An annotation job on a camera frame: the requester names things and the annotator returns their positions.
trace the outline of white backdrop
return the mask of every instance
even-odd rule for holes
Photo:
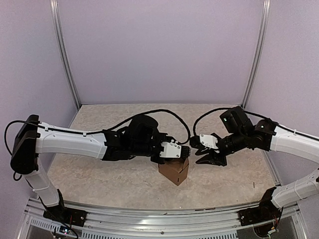
[[[242,101],[263,0],[60,0],[84,104]]]

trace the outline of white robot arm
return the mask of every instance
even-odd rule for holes
[[[190,145],[198,149],[195,154],[205,154],[196,163],[226,166],[226,155],[243,148],[260,148],[289,153],[319,164],[319,137],[286,128],[268,118],[253,125],[240,107],[227,110],[220,118],[232,134],[225,138],[214,133],[192,137]],[[283,206],[315,194],[319,194],[319,167],[302,179],[268,189],[258,208],[239,212],[241,223],[245,226],[269,220],[273,215],[278,216]]]
[[[64,206],[62,194],[52,185],[41,166],[39,154],[77,154],[104,161],[148,156],[159,164],[170,158],[186,159],[190,154],[189,147],[180,145],[166,133],[160,133],[157,126],[155,119],[137,115],[129,126],[117,131],[90,132],[49,125],[31,115],[15,138],[10,164],[39,195],[46,208],[44,217],[63,223],[69,223],[72,218],[73,225],[83,226],[86,212]]]

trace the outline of beige table surface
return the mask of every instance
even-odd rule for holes
[[[216,107],[207,104],[131,104],[84,105],[71,128],[100,130],[144,111],[169,109],[182,117],[192,131],[193,122]],[[198,133],[228,133],[216,112],[205,117]],[[186,130],[167,113],[150,116],[159,122],[159,131],[178,141],[187,138]],[[255,202],[274,186],[268,165],[259,150],[244,149],[227,157],[226,167],[196,165],[199,156],[189,158],[188,178],[179,186],[158,173],[149,158],[108,162],[78,155],[57,154],[49,177],[67,201],[108,207],[135,209],[202,209]]]

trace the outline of purple wall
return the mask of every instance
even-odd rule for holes
[[[272,0],[265,45],[248,110],[290,128],[319,136],[318,1]],[[284,184],[318,165],[271,153]],[[312,239],[319,235],[319,196],[299,202]]]
[[[5,0],[0,7],[0,132],[12,120],[39,114],[68,126],[76,113],[54,33],[50,2]],[[10,146],[21,125],[8,133]],[[1,238],[12,239],[31,190],[14,182],[10,156],[0,139]],[[48,167],[51,158],[43,158]]]
[[[82,103],[239,104],[263,0],[61,0]]]

